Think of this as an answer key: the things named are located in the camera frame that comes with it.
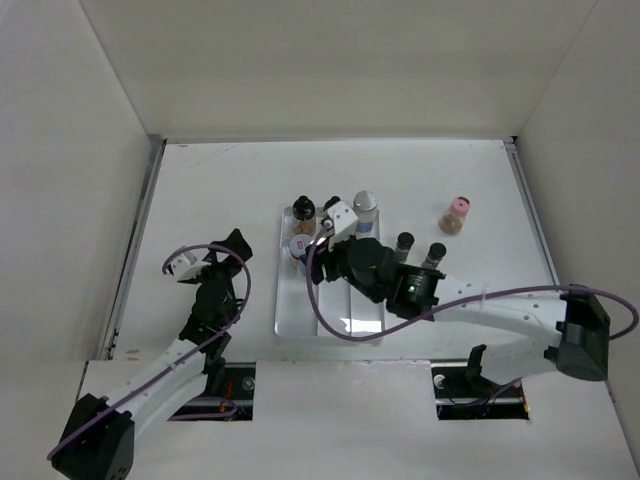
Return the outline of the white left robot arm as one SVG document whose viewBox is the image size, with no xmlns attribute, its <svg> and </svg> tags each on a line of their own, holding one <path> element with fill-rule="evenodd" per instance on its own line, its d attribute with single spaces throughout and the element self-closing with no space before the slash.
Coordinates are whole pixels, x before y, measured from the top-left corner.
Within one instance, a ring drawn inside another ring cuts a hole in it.
<svg viewBox="0 0 640 480">
<path fill-rule="evenodd" d="M 101 397 L 87 393 L 74 404 L 47 456 L 65 478 L 126 478 L 142 438 L 198 395 L 210 399 L 223 390 L 229 331 L 248 303 L 237 297 L 233 280 L 248 271 L 253 252 L 239 229 L 202 248 L 202 259 L 194 256 L 195 246 L 184 246 L 162 265 L 163 274 L 197 288 L 177 338 L 126 384 Z"/>
</svg>

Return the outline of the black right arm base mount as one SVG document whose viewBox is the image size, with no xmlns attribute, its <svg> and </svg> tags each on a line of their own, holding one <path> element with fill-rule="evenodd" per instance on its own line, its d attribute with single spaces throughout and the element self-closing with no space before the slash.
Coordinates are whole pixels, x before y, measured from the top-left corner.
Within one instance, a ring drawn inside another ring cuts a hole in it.
<svg viewBox="0 0 640 480">
<path fill-rule="evenodd" d="M 482 376 L 481 360 L 486 350 L 485 344 L 472 348 L 463 375 L 470 393 L 477 398 L 489 398 L 498 390 L 496 383 Z"/>
</svg>

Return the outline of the pink-cap spice bottle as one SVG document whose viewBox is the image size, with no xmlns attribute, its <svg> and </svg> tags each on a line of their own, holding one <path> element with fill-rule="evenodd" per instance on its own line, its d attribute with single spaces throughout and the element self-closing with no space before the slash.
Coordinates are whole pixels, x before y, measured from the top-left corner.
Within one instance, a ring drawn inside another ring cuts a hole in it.
<svg viewBox="0 0 640 480">
<path fill-rule="evenodd" d="M 464 226 L 470 207 L 471 202 L 467 197 L 455 197 L 439 220 L 441 231 L 452 236 L 459 234 Z"/>
</svg>

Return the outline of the silver-cap blue-label bottle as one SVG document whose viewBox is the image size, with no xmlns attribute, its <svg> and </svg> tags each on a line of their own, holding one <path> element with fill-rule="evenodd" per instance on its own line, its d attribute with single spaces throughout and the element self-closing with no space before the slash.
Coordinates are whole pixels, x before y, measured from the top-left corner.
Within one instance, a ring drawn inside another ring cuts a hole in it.
<svg viewBox="0 0 640 480">
<path fill-rule="evenodd" d="M 353 199 L 352 208 L 358 217 L 355 228 L 356 238 L 366 238 L 373 235 L 374 225 L 378 218 L 378 201 L 375 194 L 369 190 L 359 191 Z"/>
</svg>

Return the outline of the white divided organizer tray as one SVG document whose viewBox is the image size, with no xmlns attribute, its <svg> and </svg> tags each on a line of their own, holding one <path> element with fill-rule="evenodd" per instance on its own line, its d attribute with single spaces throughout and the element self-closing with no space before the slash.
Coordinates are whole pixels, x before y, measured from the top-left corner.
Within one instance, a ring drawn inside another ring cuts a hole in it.
<svg viewBox="0 0 640 480">
<path fill-rule="evenodd" d="M 309 301 L 304 276 L 297 274 L 289 254 L 292 208 L 283 210 L 277 280 L 274 332 L 282 342 L 300 345 L 340 345 L 317 320 Z M 318 307 L 335 330 L 350 337 L 379 333 L 385 327 L 382 304 L 370 302 L 343 279 L 323 282 L 314 288 Z"/>
</svg>

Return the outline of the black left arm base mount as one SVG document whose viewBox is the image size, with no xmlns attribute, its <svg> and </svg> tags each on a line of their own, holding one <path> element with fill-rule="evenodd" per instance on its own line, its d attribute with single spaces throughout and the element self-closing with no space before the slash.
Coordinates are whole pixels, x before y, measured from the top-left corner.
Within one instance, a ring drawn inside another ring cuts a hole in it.
<svg viewBox="0 0 640 480">
<path fill-rule="evenodd" d="M 223 357 L 208 364 L 205 369 L 207 382 L 203 395 L 231 399 L 233 394 L 233 379 L 227 371 L 227 363 Z"/>
</svg>

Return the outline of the aluminium table rail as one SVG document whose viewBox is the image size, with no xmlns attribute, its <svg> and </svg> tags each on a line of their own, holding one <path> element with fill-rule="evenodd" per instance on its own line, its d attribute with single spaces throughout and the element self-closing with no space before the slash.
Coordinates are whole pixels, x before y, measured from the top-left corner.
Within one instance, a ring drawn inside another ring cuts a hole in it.
<svg viewBox="0 0 640 480">
<path fill-rule="evenodd" d="M 98 360 L 111 360 L 120 335 L 122 317 L 138 259 L 142 238 L 149 215 L 159 170 L 162 164 L 167 139 L 159 134 L 148 136 L 151 150 L 145 175 L 136 204 L 135 215 L 125 250 L 121 271 L 118 276 L 115 295 L 108 310 L 105 328 L 97 353 Z"/>
<path fill-rule="evenodd" d="M 529 188 L 527 178 L 519 157 L 519 152 L 516 145 L 516 138 L 510 137 L 503 141 L 509 164 L 511 166 L 516 184 L 518 186 L 521 199 L 524 204 L 524 208 L 527 214 L 529 224 L 532 228 L 535 242 L 540 254 L 540 257 L 544 263 L 544 268 L 547 276 L 553 284 L 559 285 L 561 283 L 558 276 L 554 261 L 552 259 L 551 251 L 534 203 L 534 199 Z"/>
</svg>

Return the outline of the right aluminium table rail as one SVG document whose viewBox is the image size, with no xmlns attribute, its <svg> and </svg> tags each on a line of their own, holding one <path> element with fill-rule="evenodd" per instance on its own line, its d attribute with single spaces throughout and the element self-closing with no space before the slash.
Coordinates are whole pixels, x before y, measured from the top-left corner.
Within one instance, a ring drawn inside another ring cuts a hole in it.
<svg viewBox="0 0 640 480">
<path fill-rule="evenodd" d="M 559 285 L 561 283 L 558 276 L 554 261 L 552 259 L 551 251 L 534 203 L 534 199 L 529 188 L 527 178 L 519 157 L 519 152 L 516 145 L 516 138 L 510 137 L 503 141 L 509 164 L 511 166 L 516 184 L 518 186 L 521 199 L 524 204 L 524 208 L 527 214 L 529 224 L 532 228 L 535 242 L 540 254 L 540 257 L 544 263 L 544 268 L 547 276 L 553 284 Z"/>
</svg>

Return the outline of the black flip-lid small jar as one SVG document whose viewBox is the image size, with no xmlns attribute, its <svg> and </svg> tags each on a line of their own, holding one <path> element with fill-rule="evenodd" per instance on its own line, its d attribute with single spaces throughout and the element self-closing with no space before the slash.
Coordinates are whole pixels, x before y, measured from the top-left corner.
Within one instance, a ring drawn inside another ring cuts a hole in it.
<svg viewBox="0 0 640 480">
<path fill-rule="evenodd" d="M 422 268 L 437 270 L 439 264 L 447 254 L 447 248 L 440 242 L 434 242 L 429 246 L 427 254 L 421 263 Z"/>
</svg>

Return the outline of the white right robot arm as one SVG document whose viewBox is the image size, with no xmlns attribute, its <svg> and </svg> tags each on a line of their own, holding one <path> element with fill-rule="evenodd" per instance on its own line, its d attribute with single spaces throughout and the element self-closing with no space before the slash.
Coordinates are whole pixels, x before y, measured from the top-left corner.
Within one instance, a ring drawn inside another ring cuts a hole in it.
<svg viewBox="0 0 640 480">
<path fill-rule="evenodd" d="M 511 343 L 472 348 L 463 380 L 475 395 L 553 370 L 583 381 L 608 377 L 610 319 L 586 287 L 486 292 L 438 270 L 400 263 L 373 238 L 311 245 L 306 267 L 310 286 L 342 279 L 408 325 L 467 323 L 515 334 Z"/>
</svg>

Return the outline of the white-cap orange-label spice jar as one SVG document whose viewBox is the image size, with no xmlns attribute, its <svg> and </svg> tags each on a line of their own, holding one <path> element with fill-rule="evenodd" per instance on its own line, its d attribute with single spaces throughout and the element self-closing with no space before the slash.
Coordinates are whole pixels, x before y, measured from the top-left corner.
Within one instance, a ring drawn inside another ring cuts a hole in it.
<svg viewBox="0 0 640 480">
<path fill-rule="evenodd" d="M 297 274 L 306 275 L 306 249 L 311 244 L 312 237 L 297 234 L 289 241 L 289 254 L 292 266 Z"/>
</svg>

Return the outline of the black-cap brown spice bottle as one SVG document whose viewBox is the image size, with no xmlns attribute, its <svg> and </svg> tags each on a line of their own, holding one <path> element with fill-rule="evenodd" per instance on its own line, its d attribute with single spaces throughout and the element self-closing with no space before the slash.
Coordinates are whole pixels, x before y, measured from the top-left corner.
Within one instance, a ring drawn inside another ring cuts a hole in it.
<svg viewBox="0 0 640 480">
<path fill-rule="evenodd" d="M 298 197 L 292 205 L 293 233 L 313 235 L 316 229 L 316 207 L 306 195 Z"/>
</svg>

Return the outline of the black-cap white powder bottle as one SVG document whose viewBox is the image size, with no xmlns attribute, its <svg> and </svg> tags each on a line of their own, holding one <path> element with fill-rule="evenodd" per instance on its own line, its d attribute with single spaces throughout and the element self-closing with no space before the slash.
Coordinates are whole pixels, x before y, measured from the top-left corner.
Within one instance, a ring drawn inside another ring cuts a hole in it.
<svg viewBox="0 0 640 480">
<path fill-rule="evenodd" d="M 327 200 L 324 203 L 323 210 L 327 211 L 328 209 L 330 209 L 332 206 L 334 206 L 336 203 L 338 203 L 340 201 L 341 201 L 341 199 L 340 199 L 339 196 L 332 196 L 329 200 Z"/>
</svg>

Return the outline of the black-cap brown spice jar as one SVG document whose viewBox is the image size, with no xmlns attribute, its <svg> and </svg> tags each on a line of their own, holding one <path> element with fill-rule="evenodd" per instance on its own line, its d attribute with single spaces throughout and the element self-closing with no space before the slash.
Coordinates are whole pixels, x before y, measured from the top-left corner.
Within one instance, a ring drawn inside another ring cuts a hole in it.
<svg viewBox="0 0 640 480">
<path fill-rule="evenodd" d="M 407 231 L 398 234 L 395 245 L 395 258 L 400 263 L 405 263 L 414 245 L 415 237 Z"/>
</svg>

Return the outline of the left aluminium table rail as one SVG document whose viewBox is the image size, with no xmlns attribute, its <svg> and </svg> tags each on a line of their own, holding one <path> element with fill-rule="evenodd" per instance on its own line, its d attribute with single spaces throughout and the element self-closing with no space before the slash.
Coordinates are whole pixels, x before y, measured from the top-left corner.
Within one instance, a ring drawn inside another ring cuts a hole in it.
<svg viewBox="0 0 640 480">
<path fill-rule="evenodd" d="M 138 259 L 142 238 L 149 215 L 159 170 L 162 164 L 167 139 L 159 134 L 148 136 L 151 150 L 145 175 L 136 204 L 135 215 L 125 250 L 121 271 L 118 276 L 115 295 L 108 310 L 105 328 L 97 353 L 98 360 L 111 360 L 120 335 L 122 317 Z"/>
</svg>

